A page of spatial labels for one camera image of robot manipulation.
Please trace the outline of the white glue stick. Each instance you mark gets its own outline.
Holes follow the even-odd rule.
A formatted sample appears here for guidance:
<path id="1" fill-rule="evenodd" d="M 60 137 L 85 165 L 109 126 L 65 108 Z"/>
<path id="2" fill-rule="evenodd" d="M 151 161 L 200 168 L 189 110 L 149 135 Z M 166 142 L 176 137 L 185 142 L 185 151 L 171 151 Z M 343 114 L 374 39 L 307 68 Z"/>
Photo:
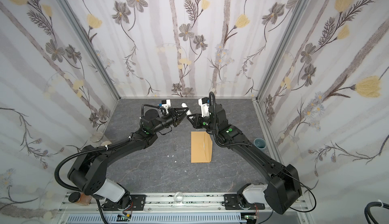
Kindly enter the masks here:
<path id="1" fill-rule="evenodd" d="M 181 106 L 182 106 L 183 108 L 185 108 L 185 113 L 186 113 L 187 116 L 192 115 L 192 113 L 191 113 L 191 111 L 190 111 L 190 109 L 189 109 L 189 107 L 187 106 L 186 103 L 183 102 L 183 103 L 181 104 Z"/>

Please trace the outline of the tan paper envelope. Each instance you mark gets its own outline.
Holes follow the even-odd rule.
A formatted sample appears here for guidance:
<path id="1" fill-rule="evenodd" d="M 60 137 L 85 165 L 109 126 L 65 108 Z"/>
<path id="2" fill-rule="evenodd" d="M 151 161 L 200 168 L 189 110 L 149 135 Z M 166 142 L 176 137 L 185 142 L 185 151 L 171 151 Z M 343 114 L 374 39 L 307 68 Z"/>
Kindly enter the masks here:
<path id="1" fill-rule="evenodd" d="M 210 135 L 205 131 L 192 131 L 190 140 L 191 163 L 210 163 L 213 147 Z"/>

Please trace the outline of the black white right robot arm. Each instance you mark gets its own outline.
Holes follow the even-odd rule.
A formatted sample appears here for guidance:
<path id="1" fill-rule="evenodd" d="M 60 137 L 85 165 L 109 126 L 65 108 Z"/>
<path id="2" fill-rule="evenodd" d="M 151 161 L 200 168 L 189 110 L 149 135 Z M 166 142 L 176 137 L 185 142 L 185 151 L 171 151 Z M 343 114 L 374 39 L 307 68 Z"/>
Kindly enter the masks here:
<path id="1" fill-rule="evenodd" d="M 187 119 L 195 129 L 203 128 L 214 142 L 240 155 L 265 178 L 267 188 L 263 191 L 265 202 L 278 214 L 284 214 L 302 196 L 302 187 L 297 169 L 271 158 L 236 126 L 227 120 L 225 110 L 217 105 L 209 116 L 187 113 Z"/>

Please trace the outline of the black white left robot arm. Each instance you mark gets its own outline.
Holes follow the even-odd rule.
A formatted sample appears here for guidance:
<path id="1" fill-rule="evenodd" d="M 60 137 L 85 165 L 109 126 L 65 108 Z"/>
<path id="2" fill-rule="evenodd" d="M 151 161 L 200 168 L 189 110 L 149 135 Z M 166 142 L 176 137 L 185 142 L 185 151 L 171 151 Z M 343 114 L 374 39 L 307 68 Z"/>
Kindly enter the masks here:
<path id="1" fill-rule="evenodd" d="M 131 194 L 106 177 L 108 167 L 131 153 L 150 147 L 157 140 L 159 132 L 177 127 L 188 112 L 189 108 L 149 106 L 149 110 L 141 111 L 139 128 L 127 139 L 106 146 L 84 147 L 57 165 L 55 180 L 68 190 L 97 199 L 105 198 L 118 210 L 129 209 L 133 204 Z"/>

